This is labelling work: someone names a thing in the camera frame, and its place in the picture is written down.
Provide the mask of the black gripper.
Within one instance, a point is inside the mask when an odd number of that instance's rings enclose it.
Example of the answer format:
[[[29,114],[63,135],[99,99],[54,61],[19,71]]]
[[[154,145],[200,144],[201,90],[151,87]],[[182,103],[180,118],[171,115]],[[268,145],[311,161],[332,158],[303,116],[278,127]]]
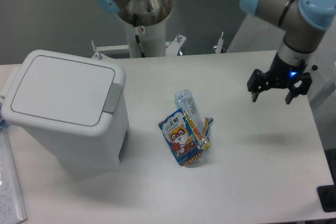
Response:
[[[289,92],[285,98],[286,104],[290,104],[299,95],[306,95],[312,84],[310,73],[304,73],[306,66],[306,61],[303,58],[299,58],[298,65],[294,66],[283,61],[276,53],[267,73],[255,69],[248,79],[247,88],[251,93],[252,101],[256,102],[260,93],[270,88],[288,88]],[[295,84],[299,81],[301,83],[296,87]]]

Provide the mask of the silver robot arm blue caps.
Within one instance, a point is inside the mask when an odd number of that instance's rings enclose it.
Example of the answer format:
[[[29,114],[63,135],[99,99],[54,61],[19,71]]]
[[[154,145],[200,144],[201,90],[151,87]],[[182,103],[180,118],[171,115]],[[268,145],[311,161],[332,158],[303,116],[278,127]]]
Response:
[[[172,0],[95,2],[124,22],[132,58],[167,55],[165,22],[172,12]],[[288,89],[286,103],[307,94],[312,77],[306,67],[335,18],[335,0],[239,0],[239,5],[285,32],[270,69],[254,70],[247,82],[252,100],[269,89]]]

